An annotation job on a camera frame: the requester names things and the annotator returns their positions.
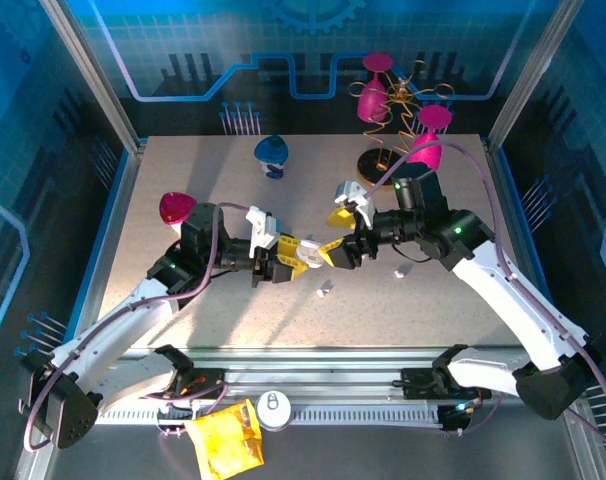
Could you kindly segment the aluminium frame post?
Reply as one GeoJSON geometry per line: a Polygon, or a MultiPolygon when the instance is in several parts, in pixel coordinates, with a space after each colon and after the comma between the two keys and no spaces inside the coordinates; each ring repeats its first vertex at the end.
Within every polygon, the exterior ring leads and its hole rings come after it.
{"type": "Polygon", "coordinates": [[[67,3],[38,1],[124,148],[130,155],[138,155],[141,152],[139,137],[67,3]]]}
{"type": "Polygon", "coordinates": [[[489,153],[497,153],[534,92],[585,0],[560,0],[540,35],[487,139],[489,153]]]}

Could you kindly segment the white round can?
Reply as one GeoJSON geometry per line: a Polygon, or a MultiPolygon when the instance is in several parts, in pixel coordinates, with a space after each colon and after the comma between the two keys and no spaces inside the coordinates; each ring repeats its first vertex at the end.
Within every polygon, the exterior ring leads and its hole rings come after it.
{"type": "Polygon", "coordinates": [[[289,398],[276,390],[263,393],[256,402],[255,410],[260,426],[271,432],[283,430],[292,418],[289,398]]]}

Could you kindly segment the black controller board with LED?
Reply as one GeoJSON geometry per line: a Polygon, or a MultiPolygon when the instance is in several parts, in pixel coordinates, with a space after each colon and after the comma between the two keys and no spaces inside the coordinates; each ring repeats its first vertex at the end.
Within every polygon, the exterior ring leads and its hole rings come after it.
{"type": "Polygon", "coordinates": [[[483,406],[484,400],[478,396],[471,400],[462,400],[452,405],[437,408],[437,419],[440,430],[448,435],[462,437],[470,428],[476,410],[483,406]]]}

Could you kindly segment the magenta wine glass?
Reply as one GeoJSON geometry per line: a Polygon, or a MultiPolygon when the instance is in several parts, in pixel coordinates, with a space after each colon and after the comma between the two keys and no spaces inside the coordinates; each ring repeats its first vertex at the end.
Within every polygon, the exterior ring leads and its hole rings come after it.
{"type": "Polygon", "coordinates": [[[357,106],[357,116],[367,123],[381,122],[385,117],[384,103],[387,90],[379,80],[393,65],[392,58],[384,53],[370,53],[363,58],[364,68],[372,74],[372,79],[362,88],[357,106]]]}
{"type": "MultiPolygon", "coordinates": [[[[432,104],[422,108],[419,111],[418,120],[425,131],[416,138],[412,147],[416,148],[437,141],[438,133],[443,133],[447,130],[452,122],[452,117],[452,113],[441,105],[432,104]]],[[[441,156],[442,147],[440,145],[429,146],[412,154],[408,158],[407,164],[421,163],[432,170],[437,170],[440,165],[441,156]]]]}

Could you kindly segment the white cup with magenta lid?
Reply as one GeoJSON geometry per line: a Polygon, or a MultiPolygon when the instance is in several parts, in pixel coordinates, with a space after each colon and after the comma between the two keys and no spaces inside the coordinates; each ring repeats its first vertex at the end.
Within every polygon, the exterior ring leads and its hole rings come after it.
{"type": "Polygon", "coordinates": [[[197,201],[186,193],[166,192],[159,201],[159,215],[164,224],[180,235],[183,222],[196,205],[197,201]]]}

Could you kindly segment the yellow snack bag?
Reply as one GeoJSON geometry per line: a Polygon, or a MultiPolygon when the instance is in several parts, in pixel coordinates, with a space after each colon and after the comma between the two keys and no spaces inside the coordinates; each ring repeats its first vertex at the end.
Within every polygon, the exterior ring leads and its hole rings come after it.
{"type": "Polygon", "coordinates": [[[261,427],[246,399],[185,423],[201,480],[228,480],[265,462],[261,427]]]}

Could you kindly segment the aluminium frame rail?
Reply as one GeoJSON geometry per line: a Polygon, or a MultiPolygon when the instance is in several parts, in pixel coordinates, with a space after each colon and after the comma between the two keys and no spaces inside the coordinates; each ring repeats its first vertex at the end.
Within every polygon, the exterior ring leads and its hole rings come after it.
{"type": "Polygon", "coordinates": [[[128,396],[187,407],[277,390],[294,403],[389,400],[454,403],[503,393],[543,408],[582,394],[577,353],[538,365],[517,347],[430,349],[219,349],[169,346],[109,370],[128,396]]]}

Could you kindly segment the white cup with blue lid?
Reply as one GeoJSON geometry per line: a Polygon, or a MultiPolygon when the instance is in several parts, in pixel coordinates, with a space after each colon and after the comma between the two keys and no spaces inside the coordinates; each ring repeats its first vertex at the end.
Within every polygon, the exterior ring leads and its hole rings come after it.
{"type": "Polygon", "coordinates": [[[270,135],[261,140],[254,149],[254,158],[265,176],[279,180],[284,176],[284,165],[289,157],[289,149],[279,135],[270,135]]]}

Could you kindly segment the white earbud charging case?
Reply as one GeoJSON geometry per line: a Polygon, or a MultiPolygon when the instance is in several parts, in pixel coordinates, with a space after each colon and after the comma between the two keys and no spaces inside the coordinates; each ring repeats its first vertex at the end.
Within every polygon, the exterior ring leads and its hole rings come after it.
{"type": "Polygon", "coordinates": [[[325,264],[325,259],[320,253],[321,247],[322,244],[318,242],[302,239],[295,250],[296,259],[310,268],[320,268],[325,264]]]}

